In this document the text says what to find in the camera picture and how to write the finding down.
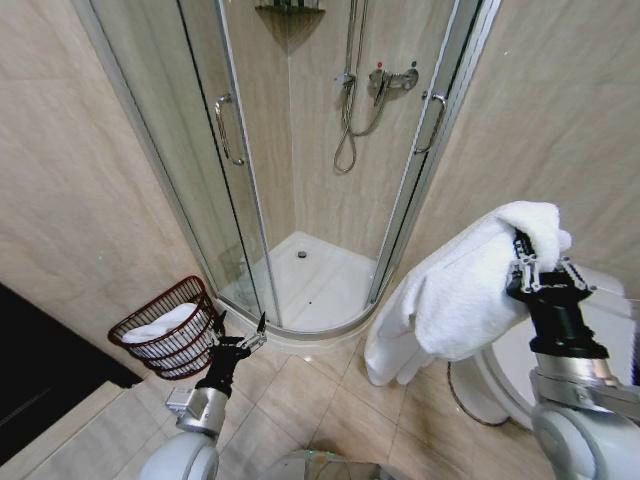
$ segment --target chrome handle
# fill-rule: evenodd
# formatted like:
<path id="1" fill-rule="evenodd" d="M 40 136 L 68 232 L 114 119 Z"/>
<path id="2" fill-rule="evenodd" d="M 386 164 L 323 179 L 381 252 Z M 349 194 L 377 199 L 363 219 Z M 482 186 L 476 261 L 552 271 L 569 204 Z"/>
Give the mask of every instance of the chrome handle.
<path id="1" fill-rule="evenodd" d="M 413 151 L 414 155 L 418 155 L 419 153 L 427 153 L 429 150 L 431 150 L 431 147 L 433 146 L 433 142 L 436 139 L 436 136 L 438 135 L 438 130 L 440 130 L 440 124 L 442 123 L 444 114 L 447 111 L 447 99 L 444 98 L 444 95 L 438 95 L 437 93 L 434 93 L 431 96 L 431 100 L 438 100 L 440 102 L 440 105 L 441 105 L 440 113 L 438 114 L 438 119 L 436 120 L 436 124 L 433 127 L 433 132 L 431 132 L 431 138 L 429 139 L 429 143 L 424 148 L 416 148 Z"/>
<path id="2" fill-rule="evenodd" d="M 224 128 L 224 120 L 222 120 L 222 105 L 231 102 L 233 102 L 233 99 L 228 93 L 226 95 L 218 97 L 218 100 L 216 101 L 214 107 L 216 113 L 216 123 L 218 124 L 218 131 L 220 132 L 220 142 L 222 143 L 222 150 L 224 150 L 224 155 L 234 165 L 242 166 L 244 165 L 244 158 L 240 157 L 237 160 L 231 158 L 231 154 L 229 153 L 229 140 L 227 139 L 227 130 Z"/>

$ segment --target red wicker basket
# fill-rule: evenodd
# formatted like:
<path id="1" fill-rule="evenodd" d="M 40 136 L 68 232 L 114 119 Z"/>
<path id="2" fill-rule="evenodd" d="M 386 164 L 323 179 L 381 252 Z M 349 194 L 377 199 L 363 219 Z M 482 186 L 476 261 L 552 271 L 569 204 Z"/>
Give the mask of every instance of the red wicker basket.
<path id="1" fill-rule="evenodd" d="M 182 303 L 194 303 L 196 308 L 174 329 L 143 343 L 123 341 L 128 331 L 149 325 Z M 209 347 L 213 344 L 213 322 L 217 318 L 218 312 L 204 283 L 198 277 L 190 276 L 122 320 L 109 330 L 108 336 L 112 343 L 141 360 L 158 376 L 179 380 L 194 375 L 211 363 Z"/>

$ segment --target grout line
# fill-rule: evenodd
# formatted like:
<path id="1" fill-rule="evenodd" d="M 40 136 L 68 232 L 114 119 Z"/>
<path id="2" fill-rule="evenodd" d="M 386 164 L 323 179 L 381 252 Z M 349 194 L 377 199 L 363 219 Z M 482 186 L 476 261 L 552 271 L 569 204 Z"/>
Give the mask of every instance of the grout line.
<path id="1" fill-rule="evenodd" d="M 351 362 L 353 362 L 353 360 L 354 360 L 354 358 L 355 358 L 357 353 L 358 353 L 358 348 L 356 347 L 356 350 L 353 352 L 353 356 L 351 357 L 351 360 L 349 362 L 349 366 L 347 367 L 347 370 L 345 371 L 345 375 L 342 376 L 342 380 L 340 381 L 340 386 L 342 386 L 346 391 L 348 391 L 350 394 L 355 396 L 358 400 L 364 402 L 367 406 L 371 407 L 373 410 L 375 410 L 377 413 L 382 415 L 384 418 L 386 418 L 386 419 L 390 420 L 391 422 L 393 422 L 394 425 L 397 425 L 398 422 L 400 421 L 400 414 L 402 413 L 402 407 L 404 406 L 404 400 L 405 400 L 405 398 L 407 396 L 408 385 L 401 385 L 401 387 L 402 387 L 402 400 L 400 402 L 400 409 L 398 410 L 397 418 L 393 419 L 389 415 L 384 413 L 382 410 L 380 410 L 377 405 L 374 405 L 373 403 L 370 403 L 366 396 L 361 395 L 360 392 L 355 391 L 355 389 L 352 390 L 351 388 L 349 388 L 348 384 L 343 383 L 344 382 L 344 377 L 346 376 L 347 371 L 351 367 Z M 377 386 L 371 384 L 371 388 L 386 388 L 386 386 L 377 387 Z"/>
<path id="2" fill-rule="evenodd" d="M 257 405 L 253 405 L 253 407 L 251 407 L 251 409 L 249 410 L 249 412 L 247 413 L 247 416 L 244 417 L 242 419 L 242 421 L 240 422 L 240 425 L 238 425 L 238 428 L 236 428 L 236 431 L 233 432 L 233 434 L 229 437 L 229 440 L 227 440 L 227 444 L 224 446 L 224 448 L 222 450 L 220 450 L 219 455 L 220 457 L 222 457 L 222 452 L 224 452 L 227 447 L 229 445 L 231 445 L 231 442 L 233 441 L 233 439 L 236 437 L 236 434 L 240 431 L 240 429 L 242 428 L 242 426 L 244 425 L 244 423 L 247 421 L 247 418 L 249 418 L 251 416 L 251 413 L 253 412 L 253 410 L 255 410 Z"/>
<path id="3" fill-rule="evenodd" d="M 71 443 L 71 441 L 73 439 L 75 439 L 80 432 L 82 432 L 85 428 L 87 428 L 91 423 L 93 423 L 93 421 L 98 418 L 100 415 L 102 415 L 102 413 L 116 400 L 118 400 L 119 398 L 121 398 L 125 393 L 130 392 L 133 394 L 132 392 L 132 388 L 120 388 L 120 392 L 118 393 L 118 395 L 115 396 L 115 398 L 113 398 L 109 403 L 107 403 L 106 405 L 104 405 L 100 410 L 98 410 L 84 425 L 80 426 L 75 432 L 73 432 L 71 434 L 71 436 L 69 436 L 69 438 L 67 438 L 64 442 L 62 442 L 53 452 L 51 452 L 49 455 L 47 455 L 44 459 L 42 459 L 42 461 L 40 463 L 38 463 L 38 465 L 36 465 L 35 467 L 33 467 L 29 473 L 26 475 L 26 477 L 24 478 L 28 478 L 31 474 L 33 474 L 36 470 L 38 470 L 42 465 L 44 465 L 45 462 L 47 462 L 50 458 L 52 458 L 56 453 L 58 453 L 60 450 L 62 450 L 68 443 Z"/>
<path id="4" fill-rule="evenodd" d="M 307 446 L 306 446 L 307 450 L 311 446 L 311 443 L 313 442 L 313 439 L 316 438 L 316 435 L 318 434 L 318 430 L 320 430 L 320 425 L 322 425 L 322 422 L 324 421 L 324 418 L 327 416 L 327 413 L 329 413 L 329 409 L 331 409 L 331 404 L 333 403 L 333 400 L 336 398 L 336 394 L 338 393 L 339 389 L 340 389 L 340 385 L 338 384 L 336 386 L 336 389 L 333 391 L 333 395 L 331 396 L 331 400 L 329 400 L 329 403 L 327 405 L 327 409 L 322 414 L 322 417 L 320 417 L 320 421 L 318 422 L 318 426 L 313 431 L 313 435 L 311 435 L 311 440 L 309 440 L 309 442 L 307 443 Z"/>
<path id="5" fill-rule="evenodd" d="M 308 362 L 306 362 L 306 361 L 305 361 L 305 360 L 303 360 L 302 358 L 298 357 L 298 355 L 293 354 L 293 355 L 289 355 L 289 358 L 288 358 L 288 359 L 287 359 L 287 361 L 282 365 L 282 367 L 280 368 L 280 370 L 282 370 L 282 369 L 284 368 L 284 366 L 285 366 L 287 363 L 289 363 L 289 361 L 291 361 L 291 359 L 292 359 L 292 358 L 294 358 L 294 357 L 295 357 L 297 360 L 299 360 L 299 361 L 303 362 L 305 365 L 309 365 L 309 363 L 308 363 Z M 313 431 L 313 435 L 311 436 L 311 439 L 309 440 L 309 442 L 307 442 L 307 444 L 306 444 L 306 445 L 304 445 L 304 446 L 305 446 L 305 448 L 306 448 L 306 447 L 308 447 L 308 445 L 309 445 L 309 443 L 311 442 L 311 440 L 313 440 L 313 436 L 314 436 L 314 435 L 316 434 L 316 432 L 318 431 L 318 428 L 320 427 L 320 424 L 322 423 L 322 420 L 324 419 L 324 416 L 326 415 L 327 411 L 329 410 L 329 407 L 331 406 L 331 402 L 333 401 L 333 398 L 335 397 L 335 394 L 336 394 L 336 392 L 338 391 L 338 388 L 340 387 L 340 384 L 339 384 L 338 382 L 336 382 L 334 379 L 330 378 L 330 377 L 329 377 L 327 374 L 325 374 L 324 372 L 321 372 L 320 370 L 318 370 L 318 369 L 317 369 L 317 368 L 315 368 L 315 367 L 312 367 L 312 369 L 313 369 L 313 370 L 315 370 L 316 372 L 320 373 L 321 375 L 323 375 L 327 380 L 329 380 L 329 381 L 330 381 L 330 382 L 335 386 L 335 389 L 334 389 L 334 391 L 333 391 L 333 394 L 332 394 L 332 396 L 331 396 L 331 399 L 330 399 L 330 400 L 329 400 L 329 402 L 327 403 L 327 408 L 326 408 L 326 409 L 325 409 L 325 411 L 323 412 L 323 414 L 322 414 L 322 416 L 321 416 L 321 418 L 320 418 L 320 421 L 318 422 L 318 425 L 316 426 L 315 430 Z M 264 414 L 265 414 L 265 415 L 266 415 L 266 416 L 267 416 L 267 417 L 268 417 L 268 418 L 269 418 L 273 423 L 275 423 L 275 424 L 276 424 L 276 425 L 277 425 L 277 426 L 278 426 L 282 431 L 284 431 L 287 435 L 289 435 L 291 438 L 293 438 L 293 439 L 296 441 L 296 443 L 300 443 L 300 444 L 302 445 L 302 443 L 301 443 L 301 442 L 298 442 L 298 440 L 297 440 L 296 438 L 294 438 L 294 437 L 293 437 L 293 435 L 291 435 L 289 432 L 287 432 L 287 429 L 286 429 L 285 427 L 283 427 L 283 426 L 281 426 L 281 425 L 280 425 L 279 421 L 277 421 L 276 419 L 274 419 L 273 417 L 271 417 L 271 415 L 269 415 L 269 413 L 268 413 L 266 410 L 264 410 L 264 409 L 260 408 L 260 406 L 259 406 L 257 403 L 256 403 L 256 407 L 258 407 L 258 409 L 259 409 L 262 413 L 264 413 Z"/>
<path id="6" fill-rule="evenodd" d="M 118 473 L 116 473 L 113 476 L 114 479 L 117 478 L 118 475 L 120 475 L 124 471 L 124 469 L 129 466 L 129 464 L 135 458 L 135 456 L 138 455 L 138 453 L 140 453 L 142 451 L 142 449 L 147 445 L 147 443 L 149 443 L 149 440 L 151 440 L 154 436 L 156 436 L 158 432 L 161 432 L 165 437 L 167 437 L 167 435 L 165 435 L 165 433 L 162 432 L 162 427 L 158 427 L 158 429 L 155 432 L 153 432 L 153 434 L 151 434 L 149 436 L 149 438 L 147 438 L 144 442 L 142 442 L 142 445 L 140 446 L 140 448 L 138 450 L 136 450 L 135 453 L 129 457 L 129 460 L 127 460 L 127 462 L 122 466 L 122 468 L 120 470 L 118 470 Z"/>
<path id="7" fill-rule="evenodd" d="M 340 377 L 339 380 L 335 380 L 334 378 L 330 377 L 326 372 L 323 372 L 322 370 L 320 370 L 318 367 L 316 367 L 314 365 L 314 362 L 307 362 L 303 357 L 300 356 L 300 354 L 293 354 L 292 356 L 298 357 L 300 360 L 302 360 L 304 363 L 306 363 L 307 365 L 309 365 L 311 368 L 313 368 L 316 372 L 321 373 L 322 375 L 324 375 L 325 377 L 327 377 L 329 380 L 331 380 L 333 383 L 336 383 L 338 386 L 340 386 L 342 384 L 342 379 L 344 378 L 344 376 L 347 374 L 347 370 L 349 369 L 349 364 L 351 363 L 351 359 L 349 359 L 349 361 L 347 362 L 347 367 L 344 369 L 344 373 L 342 375 L 338 375 L 338 377 Z"/>
<path id="8" fill-rule="evenodd" d="M 404 395 L 402 396 L 402 402 L 400 403 L 400 413 L 398 413 L 398 421 L 396 422 L 400 426 L 400 417 L 402 417 L 402 411 L 404 410 L 404 404 L 407 402 L 407 394 L 409 393 L 409 384 L 407 383 L 404 388 Z"/>
<path id="9" fill-rule="evenodd" d="M 260 396 L 258 397 L 258 399 L 256 400 L 255 405 L 258 406 L 258 402 L 260 400 L 262 400 L 262 397 L 264 397 L 264 394 L 267 393 L 267 390 L 269 390 L 269 387 L 271 386 L 271 384 L 276 380 L 276 378 L 278 377 L 278 375 L 280 375 L 280 372 L 282 371 L 282 369 L 284 368 L 284 366 L 289 363 L 289 360 L 291 359 L 293 355 L 289 354 L 289 356 L 287 357 L 287 359 L 282 363 L 282 365 L 280 365 L 279 368 L 276 369 L 276 373 L 273 376 L 273 378 L 271 379 L 271 381 L 269 382 L 269 384 L 265 387 L 264 391 L 260 394 Z"/>
<path id="10" fill-rule="evenodd" d="M 353 362 L 353 359 L 356 356 L 356 353 L 358 353 L 358 347 L 360 346 L 360 342 L 362 342 L 363 340 L 365 340 L 364 336 L 361 337 L 358 340 L 358 343 L 356 343 L 356 348 L 353 349 L 353 353 L 351 354 L 351 358 L 349 359 L 349 363 L 347 363 L 347 368 L 345 368 L 344 373 L 342 374 L 342 377 L 340 377 L 340 385 L 342 385 L 342 381 L 344 380 L 344 377 L 347 375 L 347 372 L 349 371 L 349 367 L 351 366 L 351 362 Z"/>
<path id="11" fill-rule="evenodd" d="M 394 441 L 394 443 L 395 443 L 395 441 L 396 441 L 396 439 L 397 439 L 397 436 L 398 436 L 398 433 L 400 432 L 400 430 L 402 430 L 402 433 L 403 433 L 404 435 L 407 435 L 408 437 L 411 437 L 411 438 L 412 438 L 414 441 L 416 441 L 417 443 L 419 443 L 419 444 L 421 444 L 421 445 L 424 445 L 424 447 L 425 447 L 427 450 L 429 450 L 429 454 L 430 454 L 430 455 L 433 455 L 433 456 L 435 456 L 435 457 L 438 457 L 438 459 L 440 459 L 443 463 L 446 463 L 446 464 L 447 464 L 449 467 L 451 467 L 452 469 L 457 470 L 458 472 L 462 473 L 462 474 L 463 474 L 463 476 L 465 476 L 465 478 L 469 478 L 469 479 L 470 479 L 470 478 L 472 478 L 471 476 L 472 476 L 472 474 L 473 474 L 473 471 L 472 471 L 472 468 L 471 468 L 471 467 L 472 467 L 472 465 L 473 465 L 473 461 L 474 461 L 474 459 L 475 459 L 476 450 L 477 450 L 477 448 L 476 448 L 476 443 L 475 443 L 475 442 L 473 442 L 473 449 L 472 449 L 472 451 L 471 451 L 471 459 L 470 459 L 471 464 L 469 465 L 469 467 L 470 467 L 470 468 L 469 468 L 469 471 L 467 471 L 467 469 L 466 469 L 466 468 L 465 468 L 465 469 L 460 468 L 458 465 L 455 465 L 451 460 L 449 460 L 448 458 L 446 458 L 446 457 L 445 457 L 444 455 L 442 455 L 440 452 L 438 452 L 437 450 L 435 450 L 435 449 L 431 446 L 431 444 L 432 444 L 432 441 L 431 441 L 431 440 L 423 440 L 423 439 L 421 439 L 421 438 L 417 437 L 416 435 L 414 435 L 413 433 L 408 432 L 407 430 L 405 430 L 404 428 L 402 428 L 400 425 L 398 425 L 398 429 L 397 429 L 397 431 L 396 431 L 396 436 L 395 436 L 395 438 L 394 438 L 394 440 L 393 440 L 393 441 Z"/>
<path id="12" fill-rule="evenodd" d="M 153 391 L 153 390 L 155 390 L 155 389 L 153 389 L 153 388 L 151 387 L 151 383 L 144 383 L 145 381 L 146 381 L 146 380 L 143 380 L 142 382 L 137 383 L 137 384 L 135 385 L 135 387 L 137 387 L 138 385 L 143 385 L 143 384 L 144 384 L 144 387 L 146 387 L 146 388 L 149 390 L 149 393 L 150 393 L 151 395 L 153 395 L 154 397 L 156 397 L 156 395 L 155 395 L 156 391 Z M 155 414 L 154 412 L 152 412 L 152 411 L 151 411 L 151 406 L 150 406 L 150 405 L 148 405 L 150 402 L 148 402 L 147 400 L 143 400 L 142 398 L 140 398 L 140 397 L 138 396 L 138 393 L 139 393 L 139 392 L 137 392 L 137 390 L 136 390 L 136 388 L 135 388 L 135 387 L 133 387 L 133 388 L 131 388 L 131 389 L 130 389 L 130 390 L 131 390 L 131 393 L 133 393 L 133 396 L 134 396 L 134 397 L 136 397 L 136 400 L 138 400 L 138 402 L 140 402 L 140 404 L 142 405 L 142 408 L 144 408 L 144 409 L 147 411 L 147 413 L 148 413 L 148 414 L 149 414 L 149 416 L 153 419 L 153 421 L 154 421 L 155 423 L 157 423 L 158 425 L 160 425 L 160 427 L 162 427 L 162 425 L 164 425 L 164 424 L 167 422 L 167 420 L 169 419 L 169 416 L 167 416 L 167 418 L 165 418 L 162 422 L 158 422 L 158 420 L 156 419 L 156 414 Z M 162 403 L 162 405 L 163 405 L 163 406 L 165 406 L 164 399 L 160 399 L 160 402 Z"/>
<path id="13" fill-rule="evenodd" d="M 389 452 L 387 453 L 387 463 L 391 465 L 391 452 L 393 451 L 393 446 L 396 443 L 396 438 L 398 438 L 398 430 L 400 430 L 400 426 L 396 425 L 396 430 L 393 433 L 393 438 L 391 439 L 391 446 L 389 447 Z"/>
<path id="14" fill-rule="evenodd" d="M 271 420 L 273 422 L 273 424 L 278 427 L 280 430 L 282 430 L 283 433 L 285 433 L 287 435 L 287 437 L 289 437 L 291 440 L 293 440 L 296 444 L 301 444 L 301 442 L 298 442 L 298 439 L 295 438 L 293 435 L 291 435 L 289 432 L 287 432 L 287 430 L 284 427 L 281 427 L 280 424 L 278 422 L 276 422 L 266 411 L 264 411 L 262 408 L 260 408 L 258 405 L 256 405 L 256 408 L 258 410 L 260 410 L 260 412 L 267 417 L 269 420 Z"/>

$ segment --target toilet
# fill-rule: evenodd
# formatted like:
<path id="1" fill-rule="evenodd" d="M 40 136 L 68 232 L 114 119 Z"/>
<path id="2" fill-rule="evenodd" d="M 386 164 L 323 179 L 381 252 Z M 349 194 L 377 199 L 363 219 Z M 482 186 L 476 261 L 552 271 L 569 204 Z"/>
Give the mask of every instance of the toilet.
<path id="1" fill-rule="evenodd" d="M 631 384 L 637 318 L 634 302 L 624 297 L 624 288 L 615 278 L 585 267 L 578 270 L 589 285 L 598 287 L 580 303 L 584 321 L 595 332 L 596 341 L 607 347 L 613 374 L 620 382 Z M 529 372 L 537 363 L 529 341 L 534 336 L 528 318 L 480 353 L 450 363 L 449 385 L 465 413 L 486 425 L 500 425 L 512 418 L 531 430 L 535 398 Z"/>

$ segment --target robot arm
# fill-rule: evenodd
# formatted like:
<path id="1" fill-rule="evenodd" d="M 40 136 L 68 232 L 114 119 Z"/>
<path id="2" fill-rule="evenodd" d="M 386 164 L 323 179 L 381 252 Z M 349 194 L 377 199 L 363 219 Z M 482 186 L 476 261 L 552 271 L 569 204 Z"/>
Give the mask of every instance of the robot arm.
<path id="1" fill-rule="evenodd" d="M 224 411 L 231 397 L 233 372 L 240 360 L 249 357 L 266 342 L 265 316 L 256 334 L 227 337 L 224 326 L 214 325 L 219 339 L 211 347 L 211 366 L 195 389 L 174 388 L 167 407 L 178 417 L 184 433 L 160 447 L 145 463 L 140 480 L 213 480 L 218 471 L 216 442 L 224 423 Z"/>
<path id="2" fill-rule="evenodd" d="M 526 235 L 515 241 L 507 293 L 531 312 L 538 367 L 534 434 L 562 480 L 640 477 L 640 388 L 621 385 L 607 349 L 593 339 L 578 303 L 594 290 L 568 258 L 540 273 Z"/>

